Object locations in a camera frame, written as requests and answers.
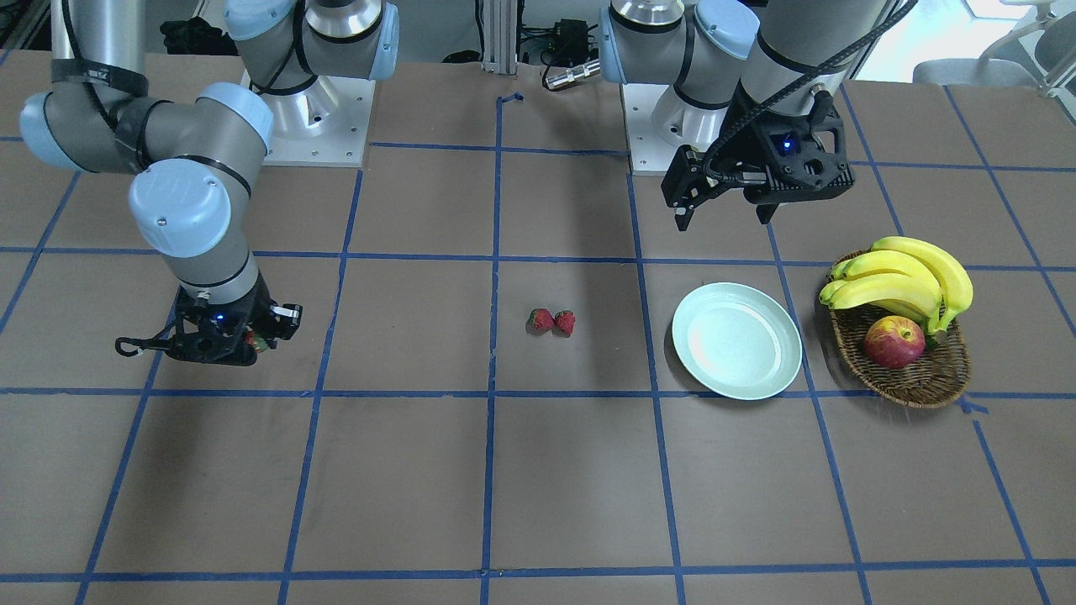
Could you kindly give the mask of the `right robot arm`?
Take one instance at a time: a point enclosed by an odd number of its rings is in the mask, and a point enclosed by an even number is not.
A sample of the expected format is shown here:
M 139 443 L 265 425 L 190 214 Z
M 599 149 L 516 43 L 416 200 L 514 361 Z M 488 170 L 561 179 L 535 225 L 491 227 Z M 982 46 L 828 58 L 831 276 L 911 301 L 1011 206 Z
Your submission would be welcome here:
M 128 205 L 176 277 L 171 321 L 131 357 L 251 366 L 293 337 L 300 305 L 272 299 L 243 219 L 277 135 L 320 135 L 339 104 L 330 78 L 395 71 L 399 11 L 388 1 L 227 1 L 226 32 L 247 84 L 216 82 L 189 104 L 154 98 L 140 1 L 54 1 L 51 89 L 24 103 L 24 143 L 51 166 L 132 175 Z

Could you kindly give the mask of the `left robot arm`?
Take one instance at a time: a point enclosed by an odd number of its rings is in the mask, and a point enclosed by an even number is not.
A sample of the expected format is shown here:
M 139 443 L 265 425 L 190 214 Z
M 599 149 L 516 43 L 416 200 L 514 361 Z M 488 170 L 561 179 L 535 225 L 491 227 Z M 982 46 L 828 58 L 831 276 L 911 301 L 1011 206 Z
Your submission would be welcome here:
M 856 184 L 834 96 L 858 57 L 912 1 L 611 1 L 599 19 L 601 76 L 665 85 L 681 107 L 719 112 L 714 133 L 672 151 L 661 191 L 679 230 L 742 191 L 769 224 L 783 205 Z

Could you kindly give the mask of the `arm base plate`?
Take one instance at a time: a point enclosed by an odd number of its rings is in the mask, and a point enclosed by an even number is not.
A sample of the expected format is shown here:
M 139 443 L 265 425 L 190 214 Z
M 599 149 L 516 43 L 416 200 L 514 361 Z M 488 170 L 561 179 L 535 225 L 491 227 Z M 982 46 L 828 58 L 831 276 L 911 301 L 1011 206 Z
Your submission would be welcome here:
M 672 86 L 621 86 L 624 126 L 633 175 L 665 175 L 681 145 L 704 152 L 719 137 L 728 107 L 699 108 Z
M 264 93 L 274 130 L 269 167 L 362 168 L 372 118 L 376 83 L 321 76 L 305 92 Z

